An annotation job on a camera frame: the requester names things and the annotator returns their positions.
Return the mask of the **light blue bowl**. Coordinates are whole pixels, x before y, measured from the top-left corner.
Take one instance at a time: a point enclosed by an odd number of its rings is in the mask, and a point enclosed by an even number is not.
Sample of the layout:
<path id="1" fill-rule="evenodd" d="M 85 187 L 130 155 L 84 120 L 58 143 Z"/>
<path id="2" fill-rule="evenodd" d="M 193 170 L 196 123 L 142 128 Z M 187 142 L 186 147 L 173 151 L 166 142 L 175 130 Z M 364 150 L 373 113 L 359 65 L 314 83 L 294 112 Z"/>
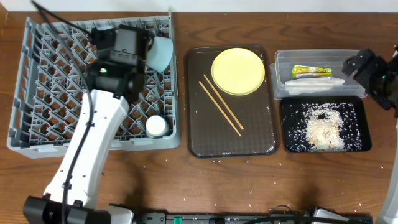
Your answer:
<path id="1" fill-rule="evenodd" d="M 169 66 L 173 51 L 174 46 L 170 38 L 154 37 L 150 41 L 150 49 L 146 60 L 147 65 L 157 72 L 163 72 Z"/>

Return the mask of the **white cup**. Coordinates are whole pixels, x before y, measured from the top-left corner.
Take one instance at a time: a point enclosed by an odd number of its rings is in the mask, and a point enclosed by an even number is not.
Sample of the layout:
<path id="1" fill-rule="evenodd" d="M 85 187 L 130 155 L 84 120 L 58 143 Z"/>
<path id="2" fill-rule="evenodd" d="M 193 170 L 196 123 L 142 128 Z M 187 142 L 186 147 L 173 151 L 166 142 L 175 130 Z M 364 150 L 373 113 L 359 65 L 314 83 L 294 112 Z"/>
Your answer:
<path id="1" fill-rule="evenodd" d="M 146 134 L 152 138 L 166 136 L 169 131 L 168 123 L 159 115 L 153 115 L 146 121 Z"/>

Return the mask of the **rice food waste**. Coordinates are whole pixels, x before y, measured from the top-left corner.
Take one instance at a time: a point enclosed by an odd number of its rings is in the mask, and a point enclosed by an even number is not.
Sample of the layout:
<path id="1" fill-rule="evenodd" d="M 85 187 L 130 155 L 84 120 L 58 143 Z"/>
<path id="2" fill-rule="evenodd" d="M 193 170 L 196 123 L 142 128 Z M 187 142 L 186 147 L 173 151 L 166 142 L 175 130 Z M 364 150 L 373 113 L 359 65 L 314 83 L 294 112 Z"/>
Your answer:
<path id="1" fill-rule="evenodd" d="M 362 150 L 359 121 L 351 103 L 284 105 L 282 130 L 291 152 L 348 152 Z"/>

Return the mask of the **green snack wrapper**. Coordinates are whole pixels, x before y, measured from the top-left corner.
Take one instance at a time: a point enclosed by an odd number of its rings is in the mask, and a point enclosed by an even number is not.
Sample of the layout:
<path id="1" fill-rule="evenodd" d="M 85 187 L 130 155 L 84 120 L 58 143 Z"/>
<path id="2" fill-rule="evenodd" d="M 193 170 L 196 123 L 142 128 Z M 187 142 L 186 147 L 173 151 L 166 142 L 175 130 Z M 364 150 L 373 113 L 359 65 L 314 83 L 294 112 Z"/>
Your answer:
<path id="1" fill-rule="evenodd" d="M 292 69 L 292 78 L 332 77 L 332 76 L 333 72 L 331 68 L 294 65 Z"/>

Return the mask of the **white napkin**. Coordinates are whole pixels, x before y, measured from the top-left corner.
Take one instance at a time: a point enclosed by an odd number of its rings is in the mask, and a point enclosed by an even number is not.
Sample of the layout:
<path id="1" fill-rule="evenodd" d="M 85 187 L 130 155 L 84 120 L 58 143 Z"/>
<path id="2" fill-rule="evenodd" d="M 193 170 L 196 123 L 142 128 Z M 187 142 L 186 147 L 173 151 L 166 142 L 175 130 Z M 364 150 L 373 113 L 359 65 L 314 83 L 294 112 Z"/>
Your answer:
<path id="1" fill-rule="evenodd" d="M 286 81 L 285 90 L 289 95 L 300 95 L 302 93 L 315 93 L 330 90 L 333 87 L 341 86 L 345 83 L 344 79 L 332 77 L 320 78 L 299 78 Z"/>

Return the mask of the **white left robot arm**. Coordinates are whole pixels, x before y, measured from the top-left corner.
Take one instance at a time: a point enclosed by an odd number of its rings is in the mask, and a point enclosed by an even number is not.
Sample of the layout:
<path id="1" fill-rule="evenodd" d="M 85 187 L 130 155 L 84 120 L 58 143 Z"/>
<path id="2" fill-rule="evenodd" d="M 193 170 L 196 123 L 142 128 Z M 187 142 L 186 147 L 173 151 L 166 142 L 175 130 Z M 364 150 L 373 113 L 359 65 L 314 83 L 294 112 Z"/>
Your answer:
<path id="1" fill-rule="evenodd" d="M 90 42 L 98 58 L 81 76 L 85 93 L 72 140 L 43 196 L 29 196 L 23 214 L 29 223 L 133 223 L 124 205 L 96 209 L 102 171 L 111 142 L 130 104 L 144 89 L 147 52 L 153 35 L 119 25 L 93 28 Z"/>

